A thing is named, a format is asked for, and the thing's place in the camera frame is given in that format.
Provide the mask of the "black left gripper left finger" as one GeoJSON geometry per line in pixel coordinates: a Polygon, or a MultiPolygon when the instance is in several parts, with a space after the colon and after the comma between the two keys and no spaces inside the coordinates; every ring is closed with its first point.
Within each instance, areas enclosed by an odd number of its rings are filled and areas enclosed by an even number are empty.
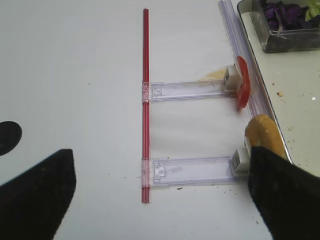
{"type": "Polygon", "coordinates": [[[0,187],[0,238],[52,240],[76,190],[73,151],[61,149],[0,187]]]}

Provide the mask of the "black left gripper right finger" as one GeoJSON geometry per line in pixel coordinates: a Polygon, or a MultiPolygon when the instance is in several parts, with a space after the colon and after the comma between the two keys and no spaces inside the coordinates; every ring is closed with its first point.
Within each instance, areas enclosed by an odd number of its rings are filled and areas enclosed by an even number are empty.
{"type": "Polygon", "coordinates": [[[248,190],[274,240],[320,238],[320,179],[272,151],[251,149],[248,190]]]}

